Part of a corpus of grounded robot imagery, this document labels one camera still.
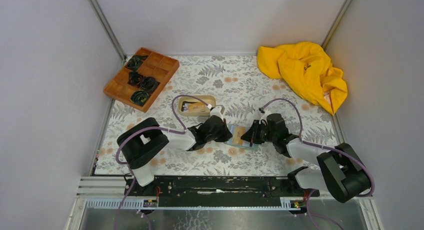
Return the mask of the green card holder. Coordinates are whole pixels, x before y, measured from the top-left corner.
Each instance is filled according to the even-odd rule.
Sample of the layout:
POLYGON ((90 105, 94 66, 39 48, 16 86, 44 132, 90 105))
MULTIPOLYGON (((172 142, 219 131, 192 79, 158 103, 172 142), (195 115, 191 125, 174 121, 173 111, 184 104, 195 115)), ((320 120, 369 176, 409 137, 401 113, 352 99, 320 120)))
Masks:
POLYGON ((247 141, 244 141, 241 139, 241 136, 244 135, 248 127, 245 126, 237 126, 237 125, 229 125, 228 126, 230 133, 232 134, 232 137, 225 142, 226 145, 246 149, 246 150, 258 150, 259 145, 257 144, 250 144, 247 141))

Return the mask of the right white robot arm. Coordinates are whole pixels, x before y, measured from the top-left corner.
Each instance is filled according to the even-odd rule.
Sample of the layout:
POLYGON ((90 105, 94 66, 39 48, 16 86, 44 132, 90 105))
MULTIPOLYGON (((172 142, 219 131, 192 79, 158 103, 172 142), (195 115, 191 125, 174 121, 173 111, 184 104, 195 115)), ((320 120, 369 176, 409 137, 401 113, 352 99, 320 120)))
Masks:
POLYGON ((318 169, 303 166, 287 175, 286 187, 291 195, 299 196, 305 190, 315 189, 329 192, 344 203, 374 189, 374 181, 349 144, 331 148, 303 141, 289 132, 279 113, 265 112, 240 138, 251 145, 269 142, 285 157, 300 158, 318 166, 318 169))

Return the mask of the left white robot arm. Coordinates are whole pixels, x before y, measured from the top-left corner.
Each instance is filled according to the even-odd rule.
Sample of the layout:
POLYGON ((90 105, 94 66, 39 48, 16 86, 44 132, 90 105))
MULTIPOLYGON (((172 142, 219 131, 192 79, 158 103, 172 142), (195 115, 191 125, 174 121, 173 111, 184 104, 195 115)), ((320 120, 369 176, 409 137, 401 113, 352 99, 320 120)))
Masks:
POLYGON ((155 190, 155 176, 149 162, 163 149, 197 151, 211 141, 226 142, 232 134, 224 119, 224 106, 210 106, 209 118, 201 124, 183 131, 161 127, 150 117, 117 139, 118 153, 122 153, 126 165, 136 180, 136 189, 142 195, 155 190))

